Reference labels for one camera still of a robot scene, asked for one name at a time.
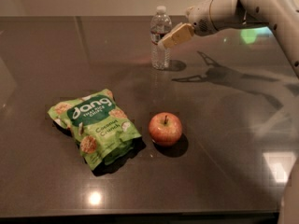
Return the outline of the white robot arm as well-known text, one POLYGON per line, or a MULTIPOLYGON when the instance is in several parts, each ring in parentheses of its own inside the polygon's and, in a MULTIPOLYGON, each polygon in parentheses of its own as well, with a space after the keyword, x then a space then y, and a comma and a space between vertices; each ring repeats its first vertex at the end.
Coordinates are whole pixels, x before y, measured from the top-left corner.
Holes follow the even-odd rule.
POLYGON ((159 42, 173 48, 194 35, 214 35, 225 29, 268 28, 299 77, 299 11, 293 0, 206 0, 186 10, 180 23, 159 42))

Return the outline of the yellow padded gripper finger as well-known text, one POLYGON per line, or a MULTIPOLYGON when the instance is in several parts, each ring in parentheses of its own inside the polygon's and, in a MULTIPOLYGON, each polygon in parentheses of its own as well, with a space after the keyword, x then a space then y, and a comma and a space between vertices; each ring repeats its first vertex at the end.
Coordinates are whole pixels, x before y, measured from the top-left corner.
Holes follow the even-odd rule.
POLYGON ((189 41, 194 36, 194 29, 189 23, 179 23, 159 42, 159 49, 171 49, 174 46, 189 41))

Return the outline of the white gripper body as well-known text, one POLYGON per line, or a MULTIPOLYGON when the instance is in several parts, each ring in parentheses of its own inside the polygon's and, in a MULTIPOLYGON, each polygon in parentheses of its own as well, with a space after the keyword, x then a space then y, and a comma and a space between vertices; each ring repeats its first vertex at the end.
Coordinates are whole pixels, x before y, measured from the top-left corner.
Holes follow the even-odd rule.
POLYGON ((213 0, 206 0, 186 10, 186 17, 196 35, 207 36, 215 33, 215 27, 210 16, 212 2, 213 0))

